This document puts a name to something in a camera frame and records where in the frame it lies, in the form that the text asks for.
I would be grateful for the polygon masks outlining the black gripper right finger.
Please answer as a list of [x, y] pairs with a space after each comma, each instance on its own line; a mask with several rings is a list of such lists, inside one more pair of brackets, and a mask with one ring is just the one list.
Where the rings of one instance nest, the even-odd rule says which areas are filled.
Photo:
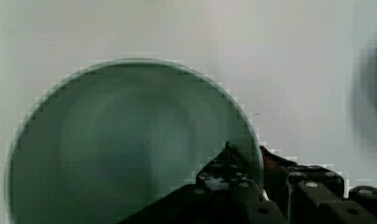
[[344, 191], [341, 175], [261, 149], [265, 191], [288, 224], [377, 224], [377, 188]]

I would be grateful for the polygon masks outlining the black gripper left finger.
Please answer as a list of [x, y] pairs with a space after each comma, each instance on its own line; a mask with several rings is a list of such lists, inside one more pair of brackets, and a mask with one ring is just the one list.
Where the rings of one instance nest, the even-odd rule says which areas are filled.
[[220, 154], [185, 185], [119, 224], [286, 224], [277, 205], [227, 143]]

